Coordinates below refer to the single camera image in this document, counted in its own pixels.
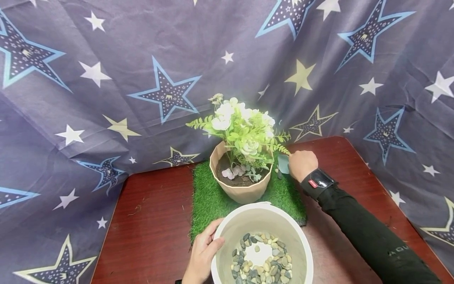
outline white bucket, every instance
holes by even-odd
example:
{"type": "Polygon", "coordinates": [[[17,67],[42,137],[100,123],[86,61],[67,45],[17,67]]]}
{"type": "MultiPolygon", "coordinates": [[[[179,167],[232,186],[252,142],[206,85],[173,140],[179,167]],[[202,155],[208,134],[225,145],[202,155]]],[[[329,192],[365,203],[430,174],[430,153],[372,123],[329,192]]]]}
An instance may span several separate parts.
{"type": "MultiPolygon", "coordinates": [[[[232,251],[239,247],[240,239],[246,233],[257,232],[268,232],[286,244],[293,265],[290,284],[312,284],[314,262],[306,236],[289,214],[269,202],[241,206],[227,215],[219,225],[214,239],[222,236],[225,243],[211,262],[214,284],[235,284],[230,269],[233,262],[232,251]]],[[[271,247],[257,242],[246,247],[246,253],[246,260],[263,266],[265,260],[271,256],[271,247]],[[256,245],[260,246],[258,253],[254,250],[256,245]]]]}

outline black wrist strap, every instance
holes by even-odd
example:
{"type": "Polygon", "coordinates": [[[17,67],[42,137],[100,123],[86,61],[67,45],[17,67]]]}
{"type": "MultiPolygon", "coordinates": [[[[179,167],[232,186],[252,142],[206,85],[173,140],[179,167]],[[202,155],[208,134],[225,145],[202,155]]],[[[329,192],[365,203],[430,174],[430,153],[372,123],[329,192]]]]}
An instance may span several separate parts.
{"type": "Polygon", "coordinates": [[[317,200],[323,191],[335,184],[337,184],[337,182],[327,173],[321,169],[316,169],[301,182],[301,187],[306,195],[317,200]]]}

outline human hand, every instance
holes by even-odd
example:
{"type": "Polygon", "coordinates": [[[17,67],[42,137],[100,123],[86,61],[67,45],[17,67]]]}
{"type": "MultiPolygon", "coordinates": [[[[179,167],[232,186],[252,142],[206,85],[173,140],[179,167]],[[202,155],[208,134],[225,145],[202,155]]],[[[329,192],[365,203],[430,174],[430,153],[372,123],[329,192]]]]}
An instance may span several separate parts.
{"type": "Polygon", "coordinates": [[[288,156],[290,175],[301,183],[318,168],[318,159],[312,151],[296,151],[288,156]]]}
{"type": "Polygon", "coordinates": [[[195,238],[183,284],[202,284],[210,276],[211,261],[224,244],[223,237],[214,239],[214,232],[222,220],[224,218],[214,220],[195,238]]]}

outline green grass mat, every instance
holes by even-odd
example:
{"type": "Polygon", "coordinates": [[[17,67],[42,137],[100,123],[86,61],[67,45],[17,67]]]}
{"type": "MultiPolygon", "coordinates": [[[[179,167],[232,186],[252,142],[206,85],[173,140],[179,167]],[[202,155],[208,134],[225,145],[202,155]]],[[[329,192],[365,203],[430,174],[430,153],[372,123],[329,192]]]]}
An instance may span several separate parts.
{"type": "MultiPolygon", "coordinates": [[[[278,179],[277,173],[274,171],[276,165],[277,154],[268,187],[257,202],[269,201],[272,205],[287,212],[299,225],[305,225],[306,209],[301,202],[300,193],[289,175],[283,174],[283,178],[278,179]]],[[[193,171],[193,178],[192,226],[189,232],[191,243],[211,221],[225,217],[241,206],[228,197],[213,178],[210,161],[197,165],[193,171]]]]}

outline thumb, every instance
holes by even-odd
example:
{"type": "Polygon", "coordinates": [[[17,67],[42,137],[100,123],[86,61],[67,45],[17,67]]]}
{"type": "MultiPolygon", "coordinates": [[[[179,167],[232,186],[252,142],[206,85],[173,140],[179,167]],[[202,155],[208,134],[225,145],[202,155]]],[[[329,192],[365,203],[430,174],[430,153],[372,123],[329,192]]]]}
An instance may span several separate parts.
{"type": "Polygon", "coordinates": [[[222,245],[224,245],[224,242],[225,239],[223,237],[213,240],[203,253],[208,257],[208,259],[212,260],[216,252],[221,249],[222,245]]]}

